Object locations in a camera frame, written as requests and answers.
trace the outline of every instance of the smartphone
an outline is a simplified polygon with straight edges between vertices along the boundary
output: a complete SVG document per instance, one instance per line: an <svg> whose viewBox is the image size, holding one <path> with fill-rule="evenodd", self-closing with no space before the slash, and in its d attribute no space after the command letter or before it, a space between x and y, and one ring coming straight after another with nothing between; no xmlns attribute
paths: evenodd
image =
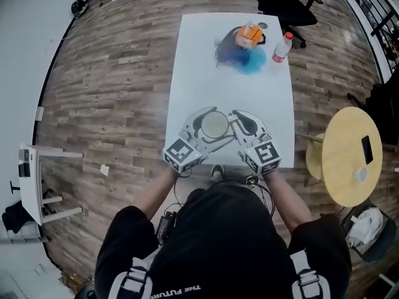
<svg viewBox="0 0 399 299"><path fill-rule="evenodd" d="M367 136L362 138L363 153L366 160L366 165L369 165L373 161L372 146L370 144L370 138Z"/></svg>

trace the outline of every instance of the wooden floor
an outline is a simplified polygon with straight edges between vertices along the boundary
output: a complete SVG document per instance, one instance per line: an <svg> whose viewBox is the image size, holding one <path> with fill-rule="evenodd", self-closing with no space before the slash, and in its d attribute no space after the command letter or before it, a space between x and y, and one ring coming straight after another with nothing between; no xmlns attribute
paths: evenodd
<svg viewBox="0 0 399 299"><path fill-rule="evenodd" d="M74 24L50 75L37 132L38 145L84 153L83 159L42 162L45 181L65 199L57 209L78 205L85 209L83 214L44 225L52 239L47 244L49 254L62 268L83 277L93 275L115 213L131 204L165 167L160 151L181 15L215 11L257 13L257 2L118 0L99 7L92 1L89 12ZM307 48L300 49L296 40L289 64L296 132L318 134L334 113L350 105L348 92L364 99L378 75L366 38L344 0L324 0L312 11L319 23L299 29ZM340 207L324 185L309 181L306 146L305 140L296 139L295 168L282 172L315 218L321 212L337 212ZM383 171L371 198L399 224L396 157L395 148L385 147ZM107 178L100 174L101 164L110 166ZM228 171L249 173L248 169ZM192 177L179 180L176 191L181 200L191 188L205 186L208 174L208 166L199 166ZM170 196L164 208L172 201ZM278 214L274 222L288 242ZM347 297L363 298L365 287L398 257L398 249L396 254L391 249L383 260L366 265L353 253Z"/></svg>

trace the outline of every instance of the black cushion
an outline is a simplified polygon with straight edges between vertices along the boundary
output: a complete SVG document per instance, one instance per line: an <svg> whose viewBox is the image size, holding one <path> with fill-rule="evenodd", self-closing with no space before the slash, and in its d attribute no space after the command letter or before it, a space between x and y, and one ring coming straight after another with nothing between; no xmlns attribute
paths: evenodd
<svg viewBox="0 0 399 299"><path fill-rule="evenodd" d="M311 26L317 23L316 17L299 0L258 0L258 9L277 16L282 25Z"/></svg>
<svg viewBox="0 0 399 299"><path fill-rule="evenodd" d="M29 215L22 206L21 201L7 207L5 213L1 217L6 229L12 230L14 234L18 233L27 221L34 221L31 215Z"/></svg>

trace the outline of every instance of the red bottle cap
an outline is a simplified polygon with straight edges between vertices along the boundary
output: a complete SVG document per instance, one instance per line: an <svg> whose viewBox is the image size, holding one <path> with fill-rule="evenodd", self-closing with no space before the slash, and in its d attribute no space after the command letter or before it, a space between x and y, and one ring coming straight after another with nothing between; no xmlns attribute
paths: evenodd
<svg viewBox="0 0 399 299"><path fill-rule="evenodd" d="M286 32L286 34L284 34L284 37L285 37L287 40L292 40L292 38L293 38L294 36L292 35L291 32Z"/></svg>

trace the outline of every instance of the black t-shirt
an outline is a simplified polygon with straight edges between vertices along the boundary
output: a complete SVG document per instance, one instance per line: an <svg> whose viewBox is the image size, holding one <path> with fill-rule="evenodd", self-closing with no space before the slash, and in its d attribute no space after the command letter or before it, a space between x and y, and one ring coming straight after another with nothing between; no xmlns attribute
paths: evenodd
<svg viewBox="0 0 399 299"><path fill-rule="evenodd" d="M141 210L129 206L118 212L97 259L98 298L108 298L133 257L144 259L157 248L154 227ZM151 298L291 298L297 275L290 254L304 249L310 267L328 280L331 298L343 298L351 263L334 215L298 226L287 248L250 190L196 189L150 267Z"/></svg>

